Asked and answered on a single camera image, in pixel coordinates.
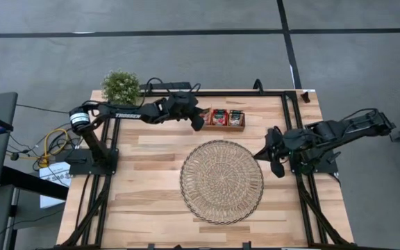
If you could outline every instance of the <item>round woven placemat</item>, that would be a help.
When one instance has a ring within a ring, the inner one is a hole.
[[[186,158],[180,187],[186,205],[198,218],[232,224],[257,208],[263,194],[263,174],[247,149],[215,140],[197,147]]]

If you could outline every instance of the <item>green plant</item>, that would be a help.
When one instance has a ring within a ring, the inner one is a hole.
[[[140,93],[137,75],[121,70],[109,72],[101,85],[103,98],[113,104],[135,104]]]

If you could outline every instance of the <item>black cable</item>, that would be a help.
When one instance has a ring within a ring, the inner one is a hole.
[[[378,109],[377,109],[377,108],[361,108],[360,110],[354,112],[353,114],[348,115],[348,116],[342,118],[339,122],[344,121],[344,120],[346,120],[346,119],[352,117],[353,115],[355,115],[355,114],[357,114],[357,113],[359,113],[359,112],[362,112],[362,111],[374,111],[374,117],[376,117],[377,114],[378,114]]]
[[[198,91],[200,90],[200,88],[201,88],[201,84],[200,84],[200,83],[195,83],[194,87],[191,87],[191,89],[190,89],[189,92],[192,92],[192,91],[195,89],[195,87],[197,87],[197,86],[199,86],[199,87],[197,88],[197,91],[196,91],[196,92],[198,92]]]
[[[281,162],[281,164],[286,163],[287,161],[289,161],[290,158],[288,157],[286,160],[284,160],[283,162]]]
[[[367,118],[367,119],[365,119],[365,120],[363,120],[363,121],[354,122],[354,123],[348,125],[348,126],[345,128],[345,130],[344,130],[344,132],[343,132],[342,137],[340,138],[340,140],[344,139],[345,135],[350,134],[350,133],[348,133],[348,130],[349,130],[351,127],[356,126],[356,125],[359,125],[359,124],[362,124],[362,123],[365,123],[365,122],[368,122],[368,121],[370,121],[370,120],[376,118],[377,115],[378,115],[378,111],[376,110],[376,113],[374,114],[373,117]]]
[[[339,180],[339,178],[335,175],[335,174],[333,174],[333,173],[328,173],[331,177],[333,177],[338,183],[339,183],[339,186],[342,186],[342,184],[340,183],[340,180]]]
[[[57,213],[61,213],[62,211],[63,211],[63,210],[58,210],[58,211],[56,211],[56,212],[51,213],[50,215],[45,215],[45,216],[39,217],[39,218],[37,218],[37,219],[24,220],[24,221],[20,221],[20,222],[14,223],[14,224],[12,224],[12,225],[6,227],[5,229],[3,229],[3,230],[0,232],[0,235],[1,235],[2,233],[6,232],[7,229],[13,227],[14,225],[17,225],[17,224],[20,224],[20,223],[24,223],[24,222],[37,222],[37,221],[39,221],[40,219],[44,219],[44,218],[50,217],[50,216],[52,216],[52,215],[56,215]]]
[[[69,112],[65,112],[65,111],[49,110],[49,109],[46,109],[46,108],[38,108],[38,107],[33,107],[33,106],[23,105],[23,104],[17,104],[17,106],[25,107],[25,108],[33,108],[33,109],[43,110],[43,111],[53,112],[53,113],[60,113],[60,114],[66,114],[66,115],[69,114]]]
[[[17,151],[17,153],[23,153],[23,154],[25,154],[25,155],[27,155],[27,156],[29,156],[30,157],[30,155],[28,154],[29,152],[32,152],[32,153],[34,153],[36,156],[39,156],[36,152],[35,152],[35,146],[34,147],[29,147],[28,145],[25,145],[25,144],[22,144],[22,143],[19,143],[14,137],[13,137],[13,135],[11,134],[11,133],[9,133],[9,136],[10,136],[10,138],[12,138],[12,140],[16,143],[16,144],[18,144],[19,146],[22,146],[22,147],[26,147],[28,150],[19,150],[19,149],[16,149],[14,146],[12,146],[12,145],[10,145],[10,144],[8,144],[8,146],[9,147],[11,147],[12,149],[15,149],[16,151]]]
[[[19,143],[19,142],[12,136],[11,133],[9,133],[8,136],[10,136],[10,138],[12,138],[12,140],[13,140],[16,144],[18,144],[19,146],[26,147],[26,148],[30,149],[30,147],[29,147],[28,145]]]
[[[75,146],[76,146],[76,145],[72,142],[72,140],[76,140],[76,139],[79,140],[79,138],[75,137],[75,138],[70,138],[70,139],[66,140],[66,139],[64,139],[64,138],[60,138],[60,137],[63,136],[63,135],[65,135],[64,132],[62,132],[60,135],[56,136],[56,137],[51,141],[51,143],[49,144],[48,151],[49,151],[49,154],[50,154],[51,156],[56,156],[56,155],[59,154],[59,153],[53,153],[53,152],[52,152],[53,149],[55,149],[56,147],[62,147],[62,146],[64,146],[63,150],[70,150],[69,154],[67,154],[67,156],[65,157],[65,159],[70,155],[71,152],[73,152],[73,151],[75,150]],[[61,140],[64,140],[64,141],[65,141],[65,142],[64,142],[64,145],[63,145],[63,144],[60,144],[60,141],[61,141]],[[66,149],[65,147],[66,147],[67,144],[70,144],[72,148],[71,148],[71,149]],[[43,159],[44,159],[44,153],[43,153],[41,156],[39,156],[39,158],[33,163],[32,169],[33,169],[34,171],[39,171],[39,170],[41,169],[40,163],[42,162]]]
[[[150,78],[150,79],[147,81],[147,83],[146,83],[146,87],[144,88],[144,93],[143,93],[143,100],[142,100],[142,103],[138,106],[138,108],[141,108],[141,107],[143,106],[144,100],[146,99],[146,94],[147,94],[147,90],[148,90],[149,84],[151,84],[152,80],[157,80],[159,83],[165,84],[165,83],[164,83],[160,78],[158,78],[158,77]]]
[[[59,128],[61,128],[61,127],[64,127],[64,126],[66,126],[66,125],[68,125],[68,124],[70,124],[70,123],[67,122],[67,123],[65,123],[65,124],[61,124],[60,126],[54,128],[54,130],[59,129]],[[9,150],[6,150],[6,151],[9,152],[9,153],[24,153],[24,154],[26,154],[27,156],[29,156],[27,153],[30,152],[30,151],[32,151],[36,156],[40,157],[39,155],[36,154],[36,152],[34,152],[34,149],[35,149],[35,147],[36,147],[37,145],[39,145],[39,143],[41,143],[41,142],[46,138],[46,136],[47,136],[47,135],[43,136],[43,137],[41,138],[41,140],[39,140],[37,143],[35,143],[35,145],[34,145],[33,147],[31,147],[31,148],[29,147],[29,150],[28,150],[28,151],[21,151],[21,150],[19,150],[19,149],[16,149],[17,152],[13,152],[13,151],[9,151]]]
[[[78,228],[78,222],[80,220],[81,207],[83,206],[84,194],[86,192],[86,186],[88,185],[89,176],[90,175],[88,174],[86,176],[86,180],[84,181],[83,191],[81,193],[81,198],[80,198],[80,205],[78,206],[78,212],[76,214],[75,230]]]

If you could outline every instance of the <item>paper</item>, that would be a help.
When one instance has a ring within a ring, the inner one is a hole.
[[[69,168],[70,165],[65,162],[54,163],[49,167],[40,169],[40,178],[69,187],[72,180],[69,175]],[[60,199],[55,199],[44,195],[40,196],[41,208],[50,208],[63,202],[64,201]]]

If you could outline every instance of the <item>wooden table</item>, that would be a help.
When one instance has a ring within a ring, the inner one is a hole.
[[[243,110],[247,126],[243,132],[194,132],[190,122],[165,122],[151,125],[137,120],[122,120],[118,138],[120,160],[112,178],[102,248],[147,247],[241,247],[252,241],[253,247],[306,247],[296,179],[285,163],[286,175],[277,178],[269,162],[259,161],[265,189],[257,210],[242,222],[228,226],[208,224],[196,218],[186,207],[179,184],[180,169],[188,154],[211,140],[229,140],[257,153],[265,144],[267,129],[277,125],[286,130],[280,97],[198,97],[200,108]],[[94,91],[92,100],[102,101]],[[147,102],[156,98],[147,98]],[[322,120],[315,92],[310,103],[299,100],[304,124]],[[294,121],[292,104],[290,114]],[[351,229],[338,182],[328,174],[315,174],[322,212],[348,241]],[[75,227],[78,203],[85,176],[72,180],[57,243],[66,240]],[[82,215],[87,209],[90,183]],[[310,212],[313,233],[319,242],[316,220]],[[92,222],[90,241],[94,242],[98,217]]]

